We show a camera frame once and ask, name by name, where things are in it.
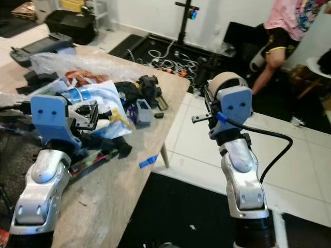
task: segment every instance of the wooden table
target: wooden table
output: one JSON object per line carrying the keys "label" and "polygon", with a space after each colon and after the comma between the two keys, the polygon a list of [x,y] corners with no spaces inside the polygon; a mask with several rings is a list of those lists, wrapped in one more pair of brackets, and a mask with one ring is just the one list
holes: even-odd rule
{"label": "wooden table", "polygon": [[[163,119],[154,119],[150,127],[134,129],[131,135],[125,136],[126,141],[133,146],[127,158],[112,159],[69,185],[63,193],[52,247],[115,248],[152,170],[152,166],[140,169],[138,164],[157,155],[162,149],[189,81],[87,46],[79,46],[77,51],[80,55],[111,59],[139,68],[144,74],[156,75],[163,97],[169,105]],[[15,62],[1,67],[0,91],[16,93],[15,88],[26,85],[23,75],[27,72],[27,69]]]}

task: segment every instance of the plastic bag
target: plastic bag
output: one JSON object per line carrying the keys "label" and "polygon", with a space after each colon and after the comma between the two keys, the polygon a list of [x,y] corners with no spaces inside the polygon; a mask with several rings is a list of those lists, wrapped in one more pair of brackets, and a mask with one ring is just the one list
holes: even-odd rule
{"label": "plastic bag", "polygon": [[[90,84],[84,87],[70,89],[61,93],[61,95],[73,104],[70,107],[72,109],[76,109],[77,104],[78,106],[82,105],[82,102],[92,104],[94,101],[97,101],[99,114],[117,108],[120,115],[128,122],[115,84],[111,80],[101,84]],[[117,138],[131,132],[132,130],[122,121],[110,122],[108,120],[99,120],[97,129],[93,134],[104,138]]]}
{"label": "plastic bag", "polygon": [[136,82],[145,73],[132,66],[125,66],[110,59],[95,59],[91,57],[39,53],[31,56],[33,70],[37,74],[53,73],[64,76],[68,71],[86,70],[96,75],[109,75],[113,81]]}
{"label": "plastic bag", "polygon": [[29,101],[29,97],[25,95],[0,92],[0,107],[13,106],[22,101]]}

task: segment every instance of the handheld device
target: handheld device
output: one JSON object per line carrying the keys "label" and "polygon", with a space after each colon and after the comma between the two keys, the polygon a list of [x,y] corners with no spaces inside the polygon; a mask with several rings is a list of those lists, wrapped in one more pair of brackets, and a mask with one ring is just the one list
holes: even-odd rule
{"label": "handheld device", "polygon": [[30,67],[30,56],[36,53],[57,52],[65,48],[73,48],[72,38],[60,33],[50,33],[48,37],[33,42],[22,48],[13,48],[10,56],[22,67]]}

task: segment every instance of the leg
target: leg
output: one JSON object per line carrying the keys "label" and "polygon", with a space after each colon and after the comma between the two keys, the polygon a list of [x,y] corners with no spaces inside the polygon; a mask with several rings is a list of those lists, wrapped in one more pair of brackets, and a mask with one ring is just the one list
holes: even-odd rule
{"label": "leg", "polygon": [[169,168],[169,159],[168,159],[168,153],[167,153],[165,144],[163,144],[163,146],[161,148],[161,155],[162,155],[166,168]]}
{"label": "leg", "polygon": [[274,49],[266,55],[267,65],[253,86],[253,95],[256,95],[272,78],[277,68],[285,62],[285,48]]}

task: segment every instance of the black cable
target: black cable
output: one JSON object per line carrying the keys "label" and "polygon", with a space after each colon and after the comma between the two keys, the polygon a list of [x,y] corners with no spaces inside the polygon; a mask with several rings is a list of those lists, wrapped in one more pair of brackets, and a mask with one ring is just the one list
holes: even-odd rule
{"label": "black cable", "polygon": [[280,134],[280,133],[275,133],[275,132],[271,132],[271,131],[266,131],[266,130],[262,130],[262,129],[258,129],[258,128],[252,128],[252,127],[248,127],[242,124],[239,124],[238,122],[235,122],[231,119],[226,119],[226,121],[232,125],[234,125],[235,127],[241,128],[241,129],[245,129],[247,131],[251,131],[251,132],[255,132],[255,133],[261,133],[261,134],[265,134],[265,135],[269,135],[269,136],[273,136],[273,137],[278,137],[278,138],[282,138],[284,140],[287,140],[289,143],[288,145],[284,148],[283,151],[280,152],[280,154],[278,154],[271,162],[270,164],[267,166],[267,168],[264,170],[264,172],[261,175],[260,178],[260,183],[263,182],[265,175],[269,172],[269,170],[271,169],[271,167],[291,148],[291,146],[293,145],[293,140],[284,135],[284,134]]}
{"label": "black cable", "polygon": [[2,198],[2,200],[4,200],[4,203],[5,203],[7,211],[8,211],[8,217],[9,217],[9,220],[11,221],[11,219],[14,215],[14,207],[12,206],[5,189],[3,188],[3,186],[1,184],[0,184],[0,197]]}
{"label": "black cable", "polygon": [[5,111],[5,110],[11,110],[13,109],[15,106],[5,106],[5,107],[0,107],[0,112]]}

